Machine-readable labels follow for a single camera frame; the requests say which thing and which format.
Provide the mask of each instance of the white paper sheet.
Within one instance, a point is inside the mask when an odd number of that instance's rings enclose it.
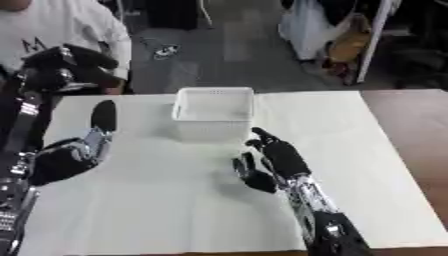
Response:
[[[86,132],[104,98],[66,99],[48,143]],[[173,96],[117,98],[108,160],[42,189],[21,256],[304,249],[281,193],[247,188],[241,148],[173,139]],[[292,142],[374,248],[448,246],[448,235],[356,92],[259,95],[256,125]]]

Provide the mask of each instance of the plastic basket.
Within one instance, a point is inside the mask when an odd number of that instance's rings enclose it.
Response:
[[[184,142],[242,143],[254,115],[251,88],[183,88],[172,117]]]

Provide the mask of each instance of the robotic hand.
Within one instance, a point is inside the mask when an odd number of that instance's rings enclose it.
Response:
[[[118,84],[105,69],[118,65],[94,51],[64,45],[25,60],[0,93],[0,256],[17,255],[39,196],[35,186],[68,179],[102,162],[116,129],[112,101],[97,105],[81,138],[42,149],[52,97],[62,91]]]
[[[251,153],[234,159],[240,178],[251,188],[275,193],[279,187],[287,192],[289,202],[303,230],[310,256],[371,256],[369,246],[351,221],[323,193],[311,176],[311,170],[288,142],[261,128],[259,136],[247,146],[263,154],[262,163],[273,176],[256,169]]]

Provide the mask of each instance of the floor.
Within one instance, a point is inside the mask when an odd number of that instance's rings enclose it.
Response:
[[[260,93],[392,88],[390,76],[375,68],[366,83],[347,87],[300,65],[277,34],[279,1],[209,0],[208,9],[214,29],[207,29],[204,20],[191,32],[147,28],[143,16],[127,20],[134,41],[132,86],[137,93],[175,93],[187,86],[249,86]],[[161,43],[179,45],[180,51],[170,59],[153,60]]]

